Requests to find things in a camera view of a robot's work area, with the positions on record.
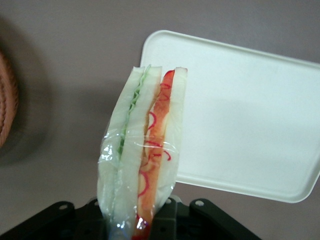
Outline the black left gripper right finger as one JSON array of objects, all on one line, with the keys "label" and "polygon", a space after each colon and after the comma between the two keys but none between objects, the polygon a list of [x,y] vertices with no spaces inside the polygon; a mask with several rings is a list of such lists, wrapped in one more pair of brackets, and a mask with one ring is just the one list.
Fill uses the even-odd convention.
[{"label": "black left gripper right finger", "polygon": [[155,215],[152,240],[259,240],[255,233],[205,198],[189,205],[169,197]]}]

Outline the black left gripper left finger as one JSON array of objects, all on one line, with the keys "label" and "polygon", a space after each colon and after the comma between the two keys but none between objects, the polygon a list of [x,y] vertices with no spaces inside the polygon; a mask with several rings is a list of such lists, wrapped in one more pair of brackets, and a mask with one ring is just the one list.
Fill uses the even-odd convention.
[{"label": "black left gripper left finger", "polygon": [[97,199],[80,208],[56,202],[0,235],[2,240],[106,240],[107,224]]}]

